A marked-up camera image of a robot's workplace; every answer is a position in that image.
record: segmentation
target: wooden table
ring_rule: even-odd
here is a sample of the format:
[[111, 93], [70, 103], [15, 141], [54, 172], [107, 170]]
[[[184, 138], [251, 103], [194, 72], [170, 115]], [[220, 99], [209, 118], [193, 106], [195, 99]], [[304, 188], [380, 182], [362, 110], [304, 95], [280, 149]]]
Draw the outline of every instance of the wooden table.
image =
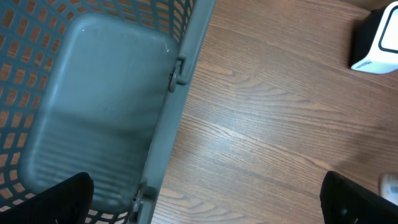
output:
[[398, 171], [398, 73], [349, 69], [353, 4], [218, 0], [154, 223], [323, 223], [328, 170]]

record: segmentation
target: lattice pattern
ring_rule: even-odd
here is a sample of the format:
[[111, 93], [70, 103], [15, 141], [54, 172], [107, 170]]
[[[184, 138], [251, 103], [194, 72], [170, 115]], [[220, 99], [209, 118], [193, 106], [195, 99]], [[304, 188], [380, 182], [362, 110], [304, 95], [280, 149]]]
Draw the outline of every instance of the lattice pattern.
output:
[[[0, 212], [31, 198], [17, 163], [63, 35], [83, 13], [103, 13], [183, 38], [193, 0], [5, 0], [0, 3]], [[86, 223], [125, 223], [90, 210]]]

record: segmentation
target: plastic basket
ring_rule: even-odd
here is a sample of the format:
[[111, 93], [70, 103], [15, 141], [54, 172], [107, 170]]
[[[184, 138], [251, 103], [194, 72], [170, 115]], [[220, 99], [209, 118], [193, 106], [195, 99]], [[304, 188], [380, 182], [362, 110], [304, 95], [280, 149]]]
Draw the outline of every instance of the plastic basket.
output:
[[214, 4], [1, 1], [0, 209], [85, 171], [87, 223], [149, 223]]

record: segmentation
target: basket bottom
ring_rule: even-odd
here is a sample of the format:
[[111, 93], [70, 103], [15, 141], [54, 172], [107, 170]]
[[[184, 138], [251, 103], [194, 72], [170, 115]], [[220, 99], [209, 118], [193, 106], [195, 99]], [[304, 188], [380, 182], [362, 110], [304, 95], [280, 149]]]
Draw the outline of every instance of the basket bottom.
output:
[[167, 34], [126, 21], [73, 21], [19, 163], [24, 187], [39, 193], [85, 171], [93, 209], [128, 210], [177, 52]]

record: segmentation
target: white device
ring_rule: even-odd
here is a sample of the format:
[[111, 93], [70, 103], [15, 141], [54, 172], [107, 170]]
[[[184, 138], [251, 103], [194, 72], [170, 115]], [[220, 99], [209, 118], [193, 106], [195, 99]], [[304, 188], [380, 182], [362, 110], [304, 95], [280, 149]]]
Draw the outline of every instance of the white device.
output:
[[398, 1], [372, 11], [356, 33], [351, 69], [383, 74], [398, 69]]

